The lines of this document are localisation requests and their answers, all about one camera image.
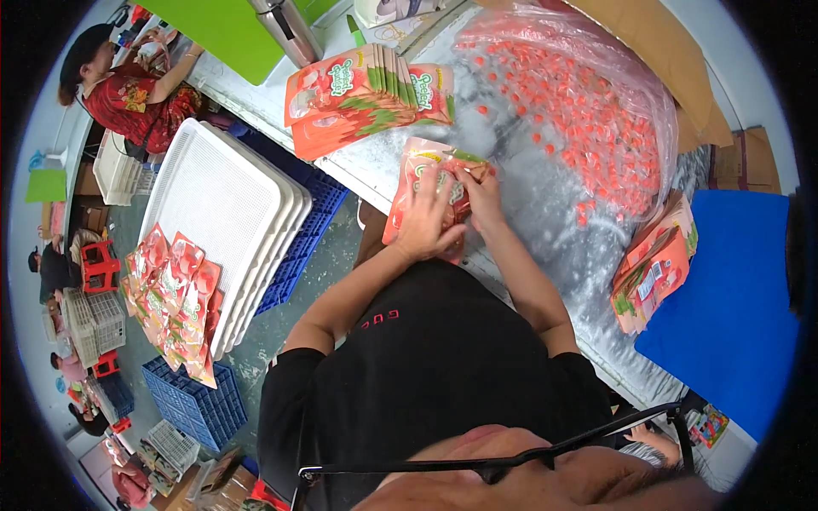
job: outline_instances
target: green cutting board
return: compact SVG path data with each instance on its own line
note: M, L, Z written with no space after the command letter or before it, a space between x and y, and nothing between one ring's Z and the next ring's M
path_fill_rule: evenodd
M140 0L153 12L205 50L260 85L284 56L284 51L258 22L247 0ZM335 0L295 0L311 25L335 5Z

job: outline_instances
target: stainless steel thermos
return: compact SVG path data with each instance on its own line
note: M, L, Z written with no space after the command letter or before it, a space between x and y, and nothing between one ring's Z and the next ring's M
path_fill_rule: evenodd
M324 51L293 0L247 0L258 21L299 68L318 62Z

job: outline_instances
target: barcode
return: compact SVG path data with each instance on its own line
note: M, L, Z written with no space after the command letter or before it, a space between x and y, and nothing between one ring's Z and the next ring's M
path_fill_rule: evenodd
M641 298L644 301L645 298L647 298L650 292L653 290L656 281L659 280L661 277L662 264L659 261L657 261L653 264L653 266L650 267L650 271L648 271L648 275L645 276L645 280L641 284L639 284L639 288L637 288L637 291L639 291L639 298Z

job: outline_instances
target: black t-shirt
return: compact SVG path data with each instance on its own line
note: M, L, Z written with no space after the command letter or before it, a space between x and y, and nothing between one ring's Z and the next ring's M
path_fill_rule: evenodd
M43 280L43 287L53 293L56 289L74 287L68 271L68 258L58 253L52 244L47 244L40 256L40 278Z
M258 460L290 501L304 465L404 460L484 424L556 443L610 420L586 358L548 358L522 316L468 272L433 260L381 291L329 356L279 355L262 388ZM383 477L325 477L308 504L349 509Z

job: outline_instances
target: blue plastic crate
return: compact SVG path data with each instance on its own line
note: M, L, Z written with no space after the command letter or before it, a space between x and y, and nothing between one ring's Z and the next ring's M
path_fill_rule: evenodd
M218 388L190 379L184 367L172 372L161 356L143 365L142 375L162 418L211 450L220 451L247 423L236 377L226 365L213 364Z
M241 141L309 190L312 196L312 210L304 219L299 233L293 238L293 243L278 267L272 283L264 292L264 297L255 312L258 316L290 299L312 252L330 226L338 208L347 198L349 189L260 133L250 133L242 137Z
M97 382L120 419L133 411L133 394L119 372L100 376Z

